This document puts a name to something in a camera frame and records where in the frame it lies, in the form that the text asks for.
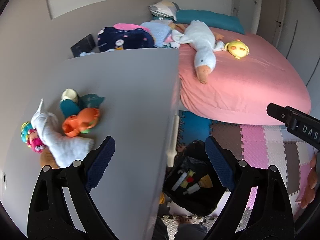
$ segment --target checkered pillow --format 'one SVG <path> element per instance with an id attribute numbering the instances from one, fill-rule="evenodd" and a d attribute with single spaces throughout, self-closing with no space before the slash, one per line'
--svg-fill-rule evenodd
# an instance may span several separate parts
<path id="1" fill-rule="evenodd" d="M 174 2 L 161 1 L 148 7 L 154 16 L 177 20 L 176 12 L 179 10 L 179 6 Z"/>

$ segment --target yellow chick plush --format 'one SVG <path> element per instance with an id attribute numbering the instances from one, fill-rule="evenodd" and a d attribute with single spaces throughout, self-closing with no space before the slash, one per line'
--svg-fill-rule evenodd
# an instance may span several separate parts
<path id="1" fill-rule="evenodd" d="M 249 54 L 249 48 L 241 40 L 228 42 L 225 47 L 235 58 L 240 59 Z"/>

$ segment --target orange toy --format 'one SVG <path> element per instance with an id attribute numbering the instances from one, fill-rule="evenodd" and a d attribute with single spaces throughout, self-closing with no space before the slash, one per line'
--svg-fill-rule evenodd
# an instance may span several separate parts
<path id="1" fill-rule="evenodd" d="M 85 108 L 78 115 L 69 116 L 62 124 L 64 133 L 75 137 L 79 133 L 89 133 L 90 129 L 98 123 L 100 111 L 98 108 Z"/>

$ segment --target person's leg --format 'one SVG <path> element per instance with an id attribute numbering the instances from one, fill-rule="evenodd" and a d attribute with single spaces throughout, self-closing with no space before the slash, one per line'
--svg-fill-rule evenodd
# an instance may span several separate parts
<path id="1" fill-rule="evenodd" d="M 157 217 L 155 230 L 153 231 L 152 240 L 169 240 L 167 226 L 160 217 Z"/>
<path id="2" fill-rule="evenodd" d="M 190 224 L 188 218 L 179 218 L 178 232 L 174 240 L 203 240 L 207 234 L 207 228 L 199 224 Z"/>

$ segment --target gray table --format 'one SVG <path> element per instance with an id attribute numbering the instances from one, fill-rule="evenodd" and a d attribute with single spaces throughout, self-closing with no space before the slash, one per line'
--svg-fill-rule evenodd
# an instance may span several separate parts
<path id="1" fill-rule="evenodd" d="M 21 124 L 31 119 L 41 98 L 62 122 L 60 96 L 66 88 L 73 88 L 80 95 L 105 97 L 100 122 L 86 135 L 95 139 L 95 148 L 107 135 L 116 141 L 115 154 L 90 193 L 92 199 L 120 240 L 151 238 L 178 104 L 177 66 L 175 49 L 113 51 L 69 59 L 39 81 L 41 89 L 30 95 L 4 166 L 3 205 L 24 234 L 41 167 L 39 155 L 20 140 Z M 68 189 L 64 192 L 76 227 L 83 229 Z"/>

